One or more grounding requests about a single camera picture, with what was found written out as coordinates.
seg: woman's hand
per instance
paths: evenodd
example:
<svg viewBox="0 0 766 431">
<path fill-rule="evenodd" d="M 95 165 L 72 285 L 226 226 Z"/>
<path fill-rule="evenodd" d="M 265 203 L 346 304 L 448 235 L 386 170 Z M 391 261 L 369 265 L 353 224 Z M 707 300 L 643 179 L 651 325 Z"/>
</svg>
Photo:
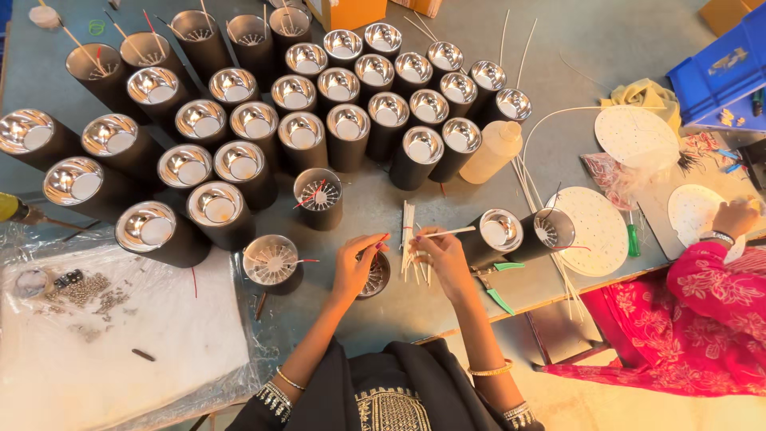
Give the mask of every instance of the woman's hand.
<svg viewBox="0 0 766 431">
<path fill-rule="evenodd" d="M 452 234 L 425 238 L 430 233 L 444 232 L 436 226 L 427 226 L 410 241 L 410 253 L 427 252 L 430 256 L 421 256 L 416 262 L 426 262 L 434 267 L 442 289 L 447 298 L 461 301 L 466 293 L 476 292 L 473 278 L 468 270 L 463 245 Z"/>
<path fill-rule="evenodd" d="M 388 233 L 362 235 L 349 239 L 338 249 L 336 255 L 336 277 L 332 284 L 332 299 L 340 304 L 350 306 L 362 288 L 367 283 L 372 259 L 378 251 L 387 252 L 388 246 L 383 241 L 391 237 Z M 357 261 L 356 255 L 364 250 L 362 258 Z"/>
<path fill-rule="evenodd" d="M 713 219 L 713 230 L 725 233 L 735 241 L 752 229 L 758 221 L 759 213 L 749 202 L 721 202 L 718 213 Z"/>
</svg>

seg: white plastic bottle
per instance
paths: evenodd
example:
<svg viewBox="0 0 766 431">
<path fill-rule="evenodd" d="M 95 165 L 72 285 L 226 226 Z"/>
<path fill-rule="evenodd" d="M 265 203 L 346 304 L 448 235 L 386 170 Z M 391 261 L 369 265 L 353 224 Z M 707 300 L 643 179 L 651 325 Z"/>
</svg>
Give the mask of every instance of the white plastic bottle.
<svg viewBox="0 0 766 431">
<path fill-rule="evenodd" d="M 522 127 L 513 121 L 493 121 L 481 132 L 482 143 L 460 176 L 472 184 L 483 184 L 522 149 Z"/>
</svg>

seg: woman's right hand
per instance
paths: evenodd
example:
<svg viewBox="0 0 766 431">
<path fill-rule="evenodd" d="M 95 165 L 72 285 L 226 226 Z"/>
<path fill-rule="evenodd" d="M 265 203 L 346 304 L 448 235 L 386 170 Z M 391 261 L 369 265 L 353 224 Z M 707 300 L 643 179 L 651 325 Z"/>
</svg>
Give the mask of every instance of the woman's right hand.
<svg viewBox="0 0 766 431">
<path fill-rule="evenodd" d="M 476 292 L 473 277 L 468 270 L 463 245 L 452 234 L 425 238 L 431 233 L 444 232 L 436 226 L 427 226 L 410 240 L 410 253 L 426 252 L 429 255 L 420 256 L 416 262 L 425 262 L 434 267 L 439 283 L 447 299 L 461 301 L 466 293 Z"/>
<path fill-rule="evenodd" d="M 721 202 L 713 219 L 713 230 L 725 233 L 735 241 L 753 228 L 760 214 L 749 202 Z"/>
</svg>

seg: circular pcb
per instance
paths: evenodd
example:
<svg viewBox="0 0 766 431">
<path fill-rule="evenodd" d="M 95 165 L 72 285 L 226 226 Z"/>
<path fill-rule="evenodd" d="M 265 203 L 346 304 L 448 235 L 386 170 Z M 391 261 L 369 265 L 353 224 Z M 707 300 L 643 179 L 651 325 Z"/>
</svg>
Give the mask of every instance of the circular pcb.
<svg viewBox="0 0 766 431">
<path fill-rule="evenodd" d="M 620 212 L 599 192 L 568 187 L 548 201 L 574 224 L 574 242 L 559 255 L 578 274 L 603 277 L 616 271 L 627 257 L 627 227 Z"/>
<path fill-rule="evenodd" d="M 718 193 L 696 184 L 685 184 L 673 190 L 668 199 L 668 218 L 684 247 L 697 243 L 703 232 L 712 230 L 721 202 L 725 199 Z M 724 263 L 739 258 L 744 251 L 745 236 L 742 235 L 726 254 Z"/>
<path fill-rule="evenodd" d="M 594 128 L 604 151 L 625 166 L 663 169 L 679 159 L 676 134 L 652 110 L 608 107 L 598 114 Z"/>
</svg>

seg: woman's left hand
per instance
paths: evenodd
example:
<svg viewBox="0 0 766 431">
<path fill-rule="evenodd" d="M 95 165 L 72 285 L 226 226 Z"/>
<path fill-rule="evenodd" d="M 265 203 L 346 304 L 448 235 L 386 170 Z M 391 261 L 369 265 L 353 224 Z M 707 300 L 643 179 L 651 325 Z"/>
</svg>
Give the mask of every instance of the woman's left hand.
<svg viewBox="0 0 766 431">
<path fill-rule="evenodd" d="M 332 296 L 342 304 L 351 305 L 356 295 L 367 283 L 372 259 L 378 251 L 387 252 L 388 246 L 383 241 L 391 237 L 388 233 L 362 235 L 349 239 L 338 249 L 336 255 L 336 277 L 332 284 Z M 357 261 L 356 255 L 364 250 L 362 258 Z"/>
</svg>

